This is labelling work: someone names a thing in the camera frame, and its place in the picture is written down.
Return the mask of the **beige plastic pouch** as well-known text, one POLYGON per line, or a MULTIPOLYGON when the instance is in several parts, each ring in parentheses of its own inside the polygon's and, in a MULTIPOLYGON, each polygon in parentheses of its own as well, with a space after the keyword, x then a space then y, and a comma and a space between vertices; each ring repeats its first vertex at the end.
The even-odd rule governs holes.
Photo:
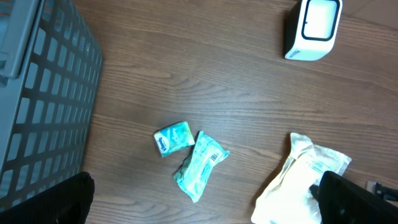
POLYGON ((253 223, 321 223, 318 201, 310 187, 326 171, 343 175, 351 158, 316 145, 306 136, 290 134, 291 150, 282 170, 257 198, 253 223))

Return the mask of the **teal snack packet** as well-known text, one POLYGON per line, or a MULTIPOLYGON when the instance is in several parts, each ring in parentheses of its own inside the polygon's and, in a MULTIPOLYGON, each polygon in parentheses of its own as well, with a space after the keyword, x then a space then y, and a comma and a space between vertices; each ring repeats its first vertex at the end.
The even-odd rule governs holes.
POLYGON ((192 153, 174 174, 174 180, 192 202, 196 203, 203 195, 213 168, 229 154, 212 137, 200 131, 192 153))

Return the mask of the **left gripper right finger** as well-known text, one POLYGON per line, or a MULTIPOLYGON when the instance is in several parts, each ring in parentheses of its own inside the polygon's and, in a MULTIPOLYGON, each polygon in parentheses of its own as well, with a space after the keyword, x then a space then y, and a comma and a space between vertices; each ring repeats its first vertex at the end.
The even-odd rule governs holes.
POLYGON ((323 224, 397 224, 397 207, 344 177, 326 171, 317 185, 317 201, 323 224))

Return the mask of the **grey plastic mesh basket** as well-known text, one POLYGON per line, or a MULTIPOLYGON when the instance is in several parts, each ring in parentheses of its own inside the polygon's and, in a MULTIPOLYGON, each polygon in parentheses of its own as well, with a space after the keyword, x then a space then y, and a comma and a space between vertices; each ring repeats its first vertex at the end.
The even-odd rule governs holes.
POLYGON ((69 0, 1 2, 1 210, 79 173, 103 68, 69 0))

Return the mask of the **white barcode scanner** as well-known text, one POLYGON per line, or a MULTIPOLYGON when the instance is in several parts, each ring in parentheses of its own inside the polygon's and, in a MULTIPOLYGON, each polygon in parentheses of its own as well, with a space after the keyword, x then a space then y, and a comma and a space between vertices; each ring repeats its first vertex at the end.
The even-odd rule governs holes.
POLYGON ((316 61, 333 48, 342 0, 299 0, 285 20, 284 57, 316 61))

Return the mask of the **teal white small box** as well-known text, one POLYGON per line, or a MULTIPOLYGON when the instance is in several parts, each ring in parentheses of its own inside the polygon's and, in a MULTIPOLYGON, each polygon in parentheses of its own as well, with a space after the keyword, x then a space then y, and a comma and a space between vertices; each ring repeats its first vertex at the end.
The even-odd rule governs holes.
POLYGON ((154 139, 162 157, 195 144, 193 134, 186 121, 158 130, 154 133, 154 139))

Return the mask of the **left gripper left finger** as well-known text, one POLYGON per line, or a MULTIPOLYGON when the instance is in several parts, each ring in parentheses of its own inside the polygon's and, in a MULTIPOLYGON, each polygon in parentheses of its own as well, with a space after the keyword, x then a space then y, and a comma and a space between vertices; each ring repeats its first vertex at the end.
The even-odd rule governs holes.
POLYGON ((95 192, 95 182, 80 172, 32 198, 1 212, 1 224, 85 224, 95 192))

